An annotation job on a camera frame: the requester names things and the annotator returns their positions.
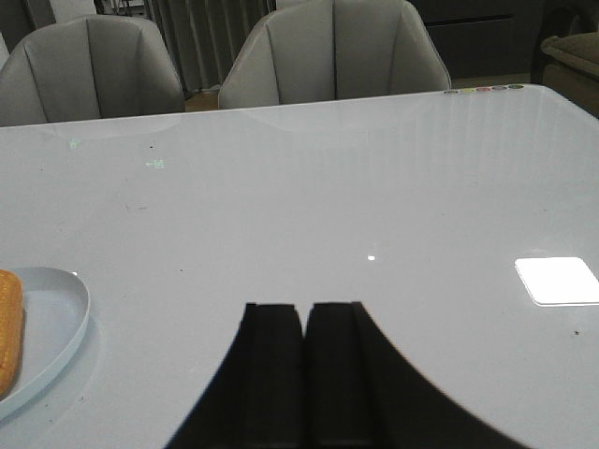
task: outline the plate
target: plate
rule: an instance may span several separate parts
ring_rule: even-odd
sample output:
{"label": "plate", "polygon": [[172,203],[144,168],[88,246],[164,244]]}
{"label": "plate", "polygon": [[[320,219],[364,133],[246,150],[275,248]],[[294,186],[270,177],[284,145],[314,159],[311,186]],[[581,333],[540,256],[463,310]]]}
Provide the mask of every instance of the plate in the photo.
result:
{"label": "plate", "polygon": [[85,284],[57,268],[14,268],[22,283],[24,329],[16,383],[0,401],[0,420],[18,410],[60,374],[77,352],[90,315]]}

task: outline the white table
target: white table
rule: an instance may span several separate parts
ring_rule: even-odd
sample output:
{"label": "white table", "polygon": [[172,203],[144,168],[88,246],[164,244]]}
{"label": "white table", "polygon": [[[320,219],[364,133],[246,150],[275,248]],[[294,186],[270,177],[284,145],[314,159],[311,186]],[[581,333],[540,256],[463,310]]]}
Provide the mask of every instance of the white table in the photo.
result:
{"label": "white table", "polygon": [[599,122],[552,91],[0,128],[0,151],[0,266],[77,271],[93,299],[3,449],[160,448],[245,302],[354,300],[486,422],[599,447],[599,307],[538,307],[514,268],[599,274]]}

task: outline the gray curtain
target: gray curtain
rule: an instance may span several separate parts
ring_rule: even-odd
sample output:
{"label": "gray curtain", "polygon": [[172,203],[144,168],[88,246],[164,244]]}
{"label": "gray curtain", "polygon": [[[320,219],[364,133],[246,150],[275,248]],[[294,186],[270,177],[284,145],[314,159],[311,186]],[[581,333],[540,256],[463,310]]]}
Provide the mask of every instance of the gray curtain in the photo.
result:
{"label": "gray curtain", "polygon": [[273,0],[150,0],[149,10],[187,92],[222,84]]}

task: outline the floor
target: floor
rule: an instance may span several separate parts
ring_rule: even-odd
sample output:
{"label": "floor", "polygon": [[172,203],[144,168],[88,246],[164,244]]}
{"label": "floor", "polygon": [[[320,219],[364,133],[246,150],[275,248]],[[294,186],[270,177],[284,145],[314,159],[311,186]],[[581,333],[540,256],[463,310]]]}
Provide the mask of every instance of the floor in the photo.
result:
{"label": "floor", "polygon": [[[495,77],[452,80],[451,85],[454,89],[463,89],[466,87],[527,83],[530,82],[530,80],[530,74],[516,73],[512,75],[500,75]],[[216,109],[218,109],[218,91],[199,92],[185,101],[185,112],[197,112],[202,110]]]}

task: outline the table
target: table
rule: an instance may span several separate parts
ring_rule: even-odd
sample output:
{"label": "table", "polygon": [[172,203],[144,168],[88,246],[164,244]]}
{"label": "table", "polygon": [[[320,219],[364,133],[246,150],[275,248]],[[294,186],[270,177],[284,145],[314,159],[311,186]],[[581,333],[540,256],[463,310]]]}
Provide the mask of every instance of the table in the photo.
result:
{"label": "table", "polygon": [[599,273],[599,122],[552,91],[410,94],[0,128],[0,266],[77,271],[82,347],[9,448],[160,448],[245,302],[362,301],[467,410],[599,445],[599,307],[541,308],[522,257]]}

